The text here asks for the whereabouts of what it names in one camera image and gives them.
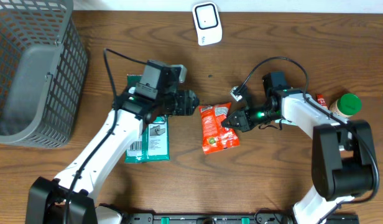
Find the grey plastic mesh basket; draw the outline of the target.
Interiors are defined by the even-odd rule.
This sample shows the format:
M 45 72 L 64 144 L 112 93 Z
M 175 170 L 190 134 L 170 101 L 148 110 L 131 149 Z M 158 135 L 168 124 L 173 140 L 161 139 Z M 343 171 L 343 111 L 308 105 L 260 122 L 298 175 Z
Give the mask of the grey plastic mesh basket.
M 88 69 L 72 12 L 72 0 L 0 0 L 0 144 L 70 140 Z

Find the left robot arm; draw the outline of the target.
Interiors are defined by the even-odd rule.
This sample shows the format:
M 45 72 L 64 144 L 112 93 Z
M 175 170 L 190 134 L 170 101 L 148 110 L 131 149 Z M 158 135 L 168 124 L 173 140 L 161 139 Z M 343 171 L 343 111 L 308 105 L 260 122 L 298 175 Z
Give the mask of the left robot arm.
M 125 213 L 95 205 L 107 176 L 156 116 L 190 116 L 198 104 L 191 90 L 155 99 L 128 91 L 115 97 L 105 123 L 81 154 L 54 179 L 39 177 L 32 184 L 26 223 L 125 223 Z

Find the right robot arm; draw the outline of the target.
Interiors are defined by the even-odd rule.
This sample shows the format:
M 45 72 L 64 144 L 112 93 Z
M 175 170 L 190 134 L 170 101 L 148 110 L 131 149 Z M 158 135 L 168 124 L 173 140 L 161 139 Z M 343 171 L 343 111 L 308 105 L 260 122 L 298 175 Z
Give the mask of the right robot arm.
M 246 132 L 285 119 L 311 138 L 313 186 L 282 223 L 326 223 L 342 205 L 364 203 L 366 192 L 368 200 L 376 196 L 379 170 L 368 122 L 335 115 L 300 89 L 270 87 L 266 97 L 259 106 L 247 101 L 222 125 Z

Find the teal white snack packet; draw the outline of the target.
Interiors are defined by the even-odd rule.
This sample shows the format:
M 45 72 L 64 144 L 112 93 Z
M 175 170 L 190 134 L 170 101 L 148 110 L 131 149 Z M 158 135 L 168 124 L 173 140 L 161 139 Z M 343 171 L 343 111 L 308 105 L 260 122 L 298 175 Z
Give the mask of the teal white snack packet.
M 286 119 L 277 119 L 275 120 L 275 123 L 278 123 L 279 125 L 289 125 L 289 126 L 295 126 L 295 123 L 286 120 Z

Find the white barcode scanner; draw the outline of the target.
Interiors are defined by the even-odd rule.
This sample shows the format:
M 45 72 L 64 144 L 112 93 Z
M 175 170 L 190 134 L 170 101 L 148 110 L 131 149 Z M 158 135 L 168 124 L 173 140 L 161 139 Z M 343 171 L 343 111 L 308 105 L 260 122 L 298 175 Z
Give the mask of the white barcode scanner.
M 217 5 L 210 2 L 195 4 L 192 8 L 198 45 L 206 46 L 221 42 L 223 29 Z

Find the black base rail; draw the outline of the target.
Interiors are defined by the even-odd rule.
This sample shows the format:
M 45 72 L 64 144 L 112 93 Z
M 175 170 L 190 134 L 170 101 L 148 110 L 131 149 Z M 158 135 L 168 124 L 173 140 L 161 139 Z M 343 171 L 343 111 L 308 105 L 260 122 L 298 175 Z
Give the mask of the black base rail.
M 297 224 L 291 215 L 263 208 L 255 214 L 126 213 L 106 204 L 96 207 L 98 223 L 125 224 Z

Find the green white snack bag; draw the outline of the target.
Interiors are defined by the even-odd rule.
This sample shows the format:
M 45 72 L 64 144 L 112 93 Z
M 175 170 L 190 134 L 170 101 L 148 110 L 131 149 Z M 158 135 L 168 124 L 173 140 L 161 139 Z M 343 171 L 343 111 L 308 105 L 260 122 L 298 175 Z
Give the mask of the green white snack bag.
M 169 161 L 168 116 L 158 116 L 126 150 L 125 163 Z

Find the green-lid white jar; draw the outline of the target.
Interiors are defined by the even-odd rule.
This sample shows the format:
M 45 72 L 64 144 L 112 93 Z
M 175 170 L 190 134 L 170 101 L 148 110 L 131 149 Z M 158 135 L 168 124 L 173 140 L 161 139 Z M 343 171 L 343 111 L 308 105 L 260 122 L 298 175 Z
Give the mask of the green-lid white jar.
M 334 114 L 348 118 L 360 112 L 361 108 L 360 98 L 355 94 L 347 93 L 332 103 L 329 110 Z

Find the red snack packet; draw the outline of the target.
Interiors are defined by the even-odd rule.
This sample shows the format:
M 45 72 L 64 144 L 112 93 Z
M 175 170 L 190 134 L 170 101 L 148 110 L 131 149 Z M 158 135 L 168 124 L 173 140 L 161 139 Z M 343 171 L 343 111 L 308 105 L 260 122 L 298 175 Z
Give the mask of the red snack packet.
M 230 107 L 231 103 L 199 106 L 204 154 L 212 154 L 240 145 L 236 132 L 221 125 L 221 122 L 227 118 Z

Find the small red wrapper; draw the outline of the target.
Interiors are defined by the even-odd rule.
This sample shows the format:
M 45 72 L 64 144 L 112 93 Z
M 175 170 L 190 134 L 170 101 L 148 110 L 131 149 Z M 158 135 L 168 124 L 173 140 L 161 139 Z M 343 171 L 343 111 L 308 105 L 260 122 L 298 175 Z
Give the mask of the small red wrapper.
M 322 107 L 328 109 L 328 105 L 326 104 L 325 98 L 322 94 L 316 94 L 316 100 Z

